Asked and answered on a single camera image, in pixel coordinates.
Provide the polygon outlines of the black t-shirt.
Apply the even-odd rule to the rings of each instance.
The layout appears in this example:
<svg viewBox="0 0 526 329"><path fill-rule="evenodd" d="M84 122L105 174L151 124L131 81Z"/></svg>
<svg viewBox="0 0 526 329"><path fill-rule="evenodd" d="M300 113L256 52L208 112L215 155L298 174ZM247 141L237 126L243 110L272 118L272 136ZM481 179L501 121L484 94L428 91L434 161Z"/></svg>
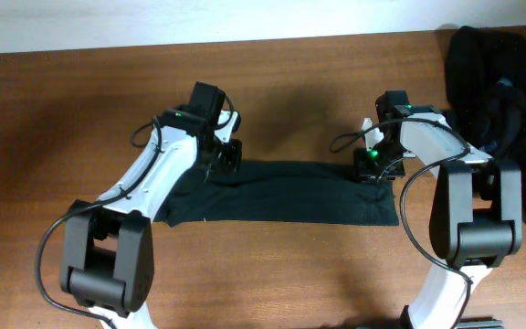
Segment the black t-shirt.
<svg viewBox="0 0 526 329"><path fill-rule="evenodd" d="M190 222L295 222L397 226L389 182L360 181L350 164L245 160L230 174L191 169L176 182L154 219Z"/></svg>

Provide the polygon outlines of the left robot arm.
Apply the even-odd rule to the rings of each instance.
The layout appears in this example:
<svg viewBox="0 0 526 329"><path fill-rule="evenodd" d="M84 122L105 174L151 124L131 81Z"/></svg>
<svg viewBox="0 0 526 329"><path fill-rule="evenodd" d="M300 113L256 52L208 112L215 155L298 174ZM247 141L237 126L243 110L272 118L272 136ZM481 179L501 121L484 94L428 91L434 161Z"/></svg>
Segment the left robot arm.
<svg viewBox="0 0 526 329"><path fill-rule="evenodd" d="M183 175L233 173L240 124L226 93L197 82L189 101L151 118L148 140L126 173L93 202L66 214L61 290L105 328L151 328L152 223Z"/></svg>

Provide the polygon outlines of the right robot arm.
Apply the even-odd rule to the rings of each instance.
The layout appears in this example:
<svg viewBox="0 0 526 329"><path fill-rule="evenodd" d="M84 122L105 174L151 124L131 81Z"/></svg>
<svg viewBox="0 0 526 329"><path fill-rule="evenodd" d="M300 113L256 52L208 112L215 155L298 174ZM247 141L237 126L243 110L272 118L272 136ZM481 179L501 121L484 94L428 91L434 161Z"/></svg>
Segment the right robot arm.
<svg viewBox="0 0 526 329"><path fill-rule="evenodd" d="M423 168L409 176L399 197L401 223L411 243L432 264L398 328L501 328L491 316L464 315L472 293L522 243L521 171L467 142L431 105L414 106L403 90L388 90L375 102L377 122L364 121L356 134L365 146L354 152L355 175L363 183L405 176L403 161ZM405 202L411 185L431 173L436 188L427 252L410 230Z"/></svg>

